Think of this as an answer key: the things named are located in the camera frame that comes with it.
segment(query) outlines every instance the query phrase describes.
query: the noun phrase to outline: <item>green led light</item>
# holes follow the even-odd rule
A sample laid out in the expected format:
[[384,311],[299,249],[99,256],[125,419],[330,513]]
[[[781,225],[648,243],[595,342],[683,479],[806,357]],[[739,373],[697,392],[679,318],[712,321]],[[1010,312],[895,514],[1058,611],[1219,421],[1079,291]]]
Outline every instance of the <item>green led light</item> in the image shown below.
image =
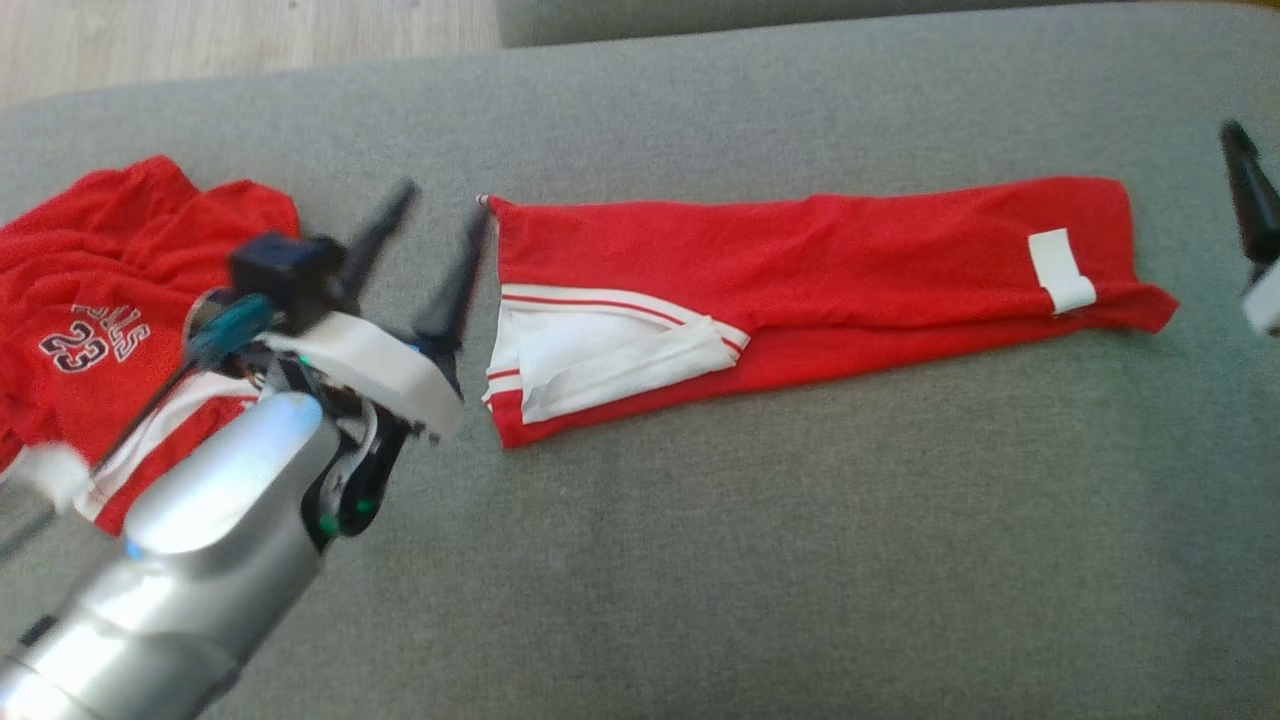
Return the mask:
[[338,525],[338,519],[333,515],[325,515],[320,518],[320,532],[329,537],[334,537],[340,532]]

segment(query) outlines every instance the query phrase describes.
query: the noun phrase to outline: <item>red pants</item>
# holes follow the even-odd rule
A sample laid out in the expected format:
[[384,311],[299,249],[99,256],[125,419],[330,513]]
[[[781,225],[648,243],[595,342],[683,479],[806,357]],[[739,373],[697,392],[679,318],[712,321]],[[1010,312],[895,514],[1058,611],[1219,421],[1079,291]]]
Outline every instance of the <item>red pants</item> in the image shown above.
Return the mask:
[[908,197],[520,206],[493,197],[503,445],[717,395],[1082,328],[1160,331],[1124,187],[1046,178]]

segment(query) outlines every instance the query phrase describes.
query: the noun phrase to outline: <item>cable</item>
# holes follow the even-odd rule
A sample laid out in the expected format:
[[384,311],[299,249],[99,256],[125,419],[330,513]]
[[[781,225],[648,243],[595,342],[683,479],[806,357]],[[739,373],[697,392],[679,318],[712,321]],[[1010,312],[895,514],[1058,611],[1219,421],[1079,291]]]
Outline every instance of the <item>cable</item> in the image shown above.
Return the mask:
[[160,405],[164,402],[164,398],[169,397],[169,393],[173,392],[173,388],[178,387],[178,383],[180,383],[188,374],[191,374],[192,370],[196,369],[196,365],[197,363],[195,357],[183,360],[182,366],[178,368],[175,373],[169,375],[169,379],[166,379],[164,384],[160,386],[160,389],[157,389],[155,395],[152,395],[151,398],[147,400],[146,405],[142,406],[142,410],[140,410],[138,414],[134,415],[132,420],[129,420],[129,424],[124,428],[124,432],[122,432],[115,438],[115,442],[111,445],[111,447],[108,448],[108,451],[101,457],[97,459],[97,462],[95,462],[93,468],[91,468],[88,471],[90,478],[93,479],[93,492],[101,492],[102,489],[97,486],[97,475],[99,473],[102,471],[102,468],[106,466],[106,464],[111,460],[111,457],[116,452],[120,451],[122,447],[124,447],[124,443],[129,439],[129,436],[132,436],[133,432],[138,429],[138,425],[141,425],[147,418],[150,418],[151,413],[154,413],[156,407],[160,407]]

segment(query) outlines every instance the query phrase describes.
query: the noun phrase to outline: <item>wooden floor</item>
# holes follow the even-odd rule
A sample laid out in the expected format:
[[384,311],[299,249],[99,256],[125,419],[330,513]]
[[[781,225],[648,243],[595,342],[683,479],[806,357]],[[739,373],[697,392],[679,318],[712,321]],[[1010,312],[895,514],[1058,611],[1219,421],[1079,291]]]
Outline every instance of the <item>wooden floor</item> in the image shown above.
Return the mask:
[[0,0],[0,110],[111,85],[498,46],[492,0]]

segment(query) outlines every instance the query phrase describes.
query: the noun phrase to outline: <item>number 23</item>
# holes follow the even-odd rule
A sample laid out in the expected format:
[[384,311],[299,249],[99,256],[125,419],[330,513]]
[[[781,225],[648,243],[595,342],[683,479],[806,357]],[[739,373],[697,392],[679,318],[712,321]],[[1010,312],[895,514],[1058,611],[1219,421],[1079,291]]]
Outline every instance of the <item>number 23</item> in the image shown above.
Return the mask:
[[93,336],[93,328],[87,323],[72,323],[72,334],[54,333],[40,341],[40,348],[54,359],[54,364],[64,373],[88,370],[109,352],[106,342]]

